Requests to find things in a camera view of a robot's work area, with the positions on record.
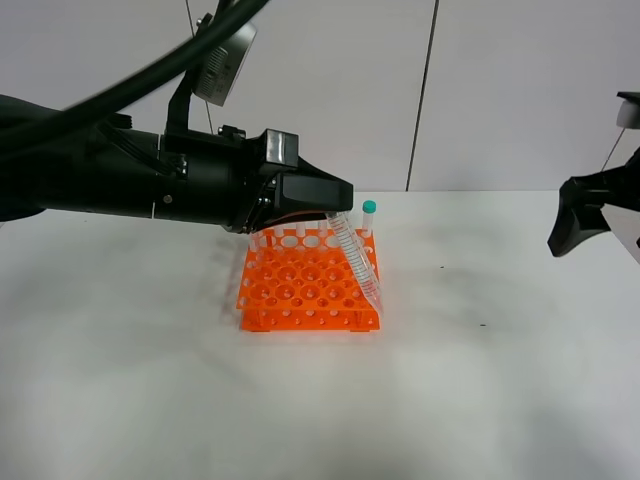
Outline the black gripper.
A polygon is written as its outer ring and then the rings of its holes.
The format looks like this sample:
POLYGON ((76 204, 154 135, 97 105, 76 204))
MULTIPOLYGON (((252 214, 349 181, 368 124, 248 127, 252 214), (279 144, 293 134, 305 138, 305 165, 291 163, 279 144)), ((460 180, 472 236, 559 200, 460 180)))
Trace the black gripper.
POLYGON ((353 208, 353 185, 299 158, 293 133, 267 129, 249 138, 239 128, 220 128, 215 135, 166 132, 160 158, 174 167, 159 190, 163 220, 257 233, 353 208), (270 213, 255 219, 270 203, 270 213))

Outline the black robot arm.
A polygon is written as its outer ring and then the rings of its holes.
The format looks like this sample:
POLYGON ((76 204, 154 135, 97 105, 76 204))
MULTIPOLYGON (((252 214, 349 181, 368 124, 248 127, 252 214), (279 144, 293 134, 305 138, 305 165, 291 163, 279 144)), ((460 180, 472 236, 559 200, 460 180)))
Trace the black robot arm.
POLYGON ((353 186, 299 155, 295 134, 137 131, 116 114, 1 165, 4 222, 66 210, 218 225, 249 234, 353 206, 353 186))

